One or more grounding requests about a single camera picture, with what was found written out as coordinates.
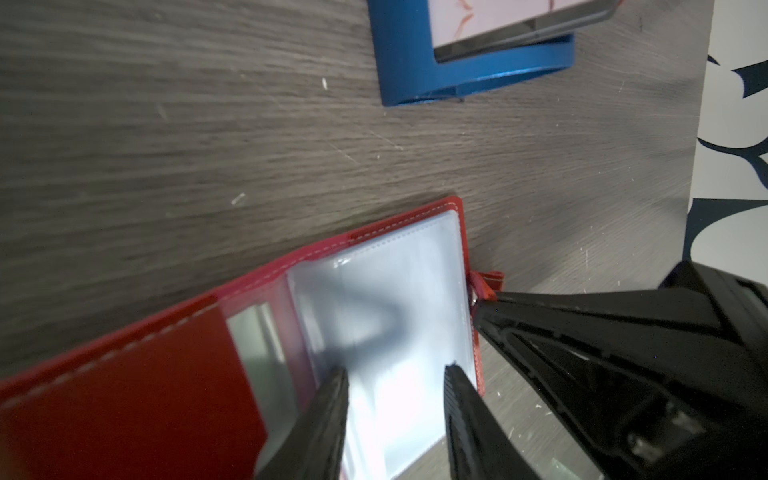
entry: gray wooden surface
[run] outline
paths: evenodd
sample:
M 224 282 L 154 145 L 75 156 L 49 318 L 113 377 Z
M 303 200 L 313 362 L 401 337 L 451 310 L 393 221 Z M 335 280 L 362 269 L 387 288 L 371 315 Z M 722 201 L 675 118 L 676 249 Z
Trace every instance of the gray wooden surface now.
M 386 110 L 364 0 L 4 2 L 0 377 L 451 193 L 508 290 L 655 286 L 681 255 L 711 12 L 625 2 L 567 71 Z M 535 467 L 597 479 L 483 362 Z M 402 477 L 448 478 L 445 446 Z

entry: red wallet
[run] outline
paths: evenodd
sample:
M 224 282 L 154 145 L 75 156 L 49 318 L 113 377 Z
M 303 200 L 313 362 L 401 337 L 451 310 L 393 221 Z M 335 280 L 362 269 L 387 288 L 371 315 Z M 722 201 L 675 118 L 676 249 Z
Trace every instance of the red wallet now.
M 449 210 L 458 213 L 469 277 L 462 201 L 448 197 L 301 248 L 6 380 L 0 385 L 0 476 L 251 478 L 267 433 L 227 318 L 268 300 L 274 316 L 295 319 L 290 292 L 276 281 L 290 267 Z M 500 287 L 500 275 L 475 273 L 467 281 Z M 288 339 L 287 368 L 304 408 L 317 383 L 302 331 L 295 321 L 277 329 Z M 482 394 L 477 331 L 472 335 Z

